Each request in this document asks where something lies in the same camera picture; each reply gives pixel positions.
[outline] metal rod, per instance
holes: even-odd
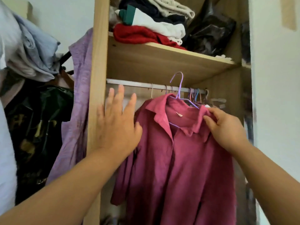
[[[139,88],[153,88],[153,89],[170,90],[170,91],[178,91],[179,90],[179,87],[167,86],[167,88],[166,88],[165,85],[140,83],[140,82],[134,82],[134,81],[127,81],[127,80],[106,79],[106,82],[108,84],[124,85],[124,86],[139,87]],[[181,92],[189,92],[189,88],[182,87],[180,89],[180,91]],[[199,93],[205,94],[205,90],[200,89]]]

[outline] wall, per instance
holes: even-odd
[[[27,0],[32,4],[30,20],[61,42],[58,52],[80,39],[93,26],[95,0]],[[73,69],[73,61],[64,66]]]
[[[300,181],[300,29],[282,26],[280,0],[249,4],[255,145]],[[299,27],[300,0],[296,13]]]

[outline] pink shirt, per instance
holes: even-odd
[[[118,170],[111,203],[127,201],[130,225],[234,225],[232,158],[203,120],[215,117],[170,95],[136,112],[142,139]]]

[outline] hand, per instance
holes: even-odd
[[[245,129],[237,117],[218,108],[208,108],[208,110],[215,115],[217,123],[208,116],[203,118],[219,145],[230,153],[234,153],[235,150],[249,144]]]
[[[138,145],[142,137],[142,127],[134,125],[134,109],[137,95],[134,93],[123,111],[124,86],[119,85],[114,96],[110,88],[106,111],[104,106],[98,108],[99,145],[101,150],[114,154],[122,162]]]

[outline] black plastic bag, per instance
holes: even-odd
[[[61,124],[69,121],[73,92],[47,85],[24,91],[5,113],[17,161],[16,204],[45,186],[62,146]]]
[[[245,63],[251,63],[249,21],[242,23],[242,58]]]
[[[209,56],[222,55],[235,27],[235,20],[217,12],[212,2],[205,0],[200,13],[187,28],[183,47]]]

